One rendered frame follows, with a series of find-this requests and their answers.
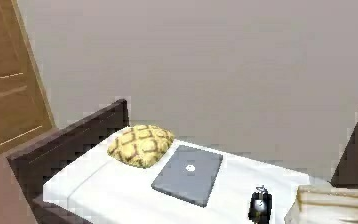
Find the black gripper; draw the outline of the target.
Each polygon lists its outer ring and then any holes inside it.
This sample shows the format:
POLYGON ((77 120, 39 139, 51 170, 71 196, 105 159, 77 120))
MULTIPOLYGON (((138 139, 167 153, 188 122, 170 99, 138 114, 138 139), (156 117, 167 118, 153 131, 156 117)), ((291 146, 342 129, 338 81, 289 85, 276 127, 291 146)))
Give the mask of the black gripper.
POLYGON ((257 186, 251 196, 248 218, 254 224, 269 224, 272 210, 272 195, 264 185, 257 186))

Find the yellow patterned pillow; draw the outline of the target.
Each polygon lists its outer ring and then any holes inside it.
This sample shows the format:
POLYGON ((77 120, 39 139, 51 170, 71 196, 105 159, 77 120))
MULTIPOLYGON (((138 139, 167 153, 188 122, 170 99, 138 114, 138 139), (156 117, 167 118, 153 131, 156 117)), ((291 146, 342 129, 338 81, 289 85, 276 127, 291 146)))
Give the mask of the yellow patterned pillow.
POLYGON ((155 125, 127 127, 109 145, 107 154, 119 162, 147 169, 155 165, 172 146, 175 135, 155 125))

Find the brown wooden room door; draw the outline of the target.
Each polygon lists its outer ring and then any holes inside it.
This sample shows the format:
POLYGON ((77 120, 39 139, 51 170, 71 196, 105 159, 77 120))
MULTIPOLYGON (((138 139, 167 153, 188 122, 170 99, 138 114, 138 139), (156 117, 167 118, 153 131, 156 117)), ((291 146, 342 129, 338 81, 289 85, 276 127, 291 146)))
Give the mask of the brown wooden room door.
POLYGON ((0 0, 0 154, 54 126, 18 0, 0 0))

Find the beige folded blanket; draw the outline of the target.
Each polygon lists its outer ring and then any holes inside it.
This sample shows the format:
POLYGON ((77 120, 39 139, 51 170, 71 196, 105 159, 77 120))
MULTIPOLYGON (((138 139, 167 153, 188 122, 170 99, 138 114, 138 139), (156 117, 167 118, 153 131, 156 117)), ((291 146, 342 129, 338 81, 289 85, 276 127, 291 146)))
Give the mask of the beige folded blanket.
POLYGON ((358 224, 358 189, 300 185, 285 224, 358 224))

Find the grey laptop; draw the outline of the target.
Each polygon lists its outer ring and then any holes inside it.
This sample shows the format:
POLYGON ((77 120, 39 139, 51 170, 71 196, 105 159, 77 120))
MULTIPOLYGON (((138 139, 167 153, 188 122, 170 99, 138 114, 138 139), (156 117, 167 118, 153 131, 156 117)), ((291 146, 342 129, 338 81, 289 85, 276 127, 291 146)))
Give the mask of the grey laptop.
POLYGON ((168 196, 206 207, 222 161, 221 154, 180 145, 151 187, 168 196))

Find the dark wood bed white sheet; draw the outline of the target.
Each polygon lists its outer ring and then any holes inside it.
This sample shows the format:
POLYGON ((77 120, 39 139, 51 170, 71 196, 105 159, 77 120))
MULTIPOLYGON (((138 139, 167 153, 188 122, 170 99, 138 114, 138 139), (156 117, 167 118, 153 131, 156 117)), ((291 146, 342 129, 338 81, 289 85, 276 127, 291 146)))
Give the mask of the dark wood bed white sheet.
POLYGON ((120 99, 48 136, 7 160, 38 224, 254 224, 251 196, 264 185, 272 195, 269 224, 285 224, 300 185, 358 189, 358 161, 339 167, 331 182, 175 137, 150 168, 125 165, 107 154, 127 127, 127 102, 120 99), (151 187, 175 150, 185 145, 221 154, 223 161, 208 204, 200 207, 151 187))

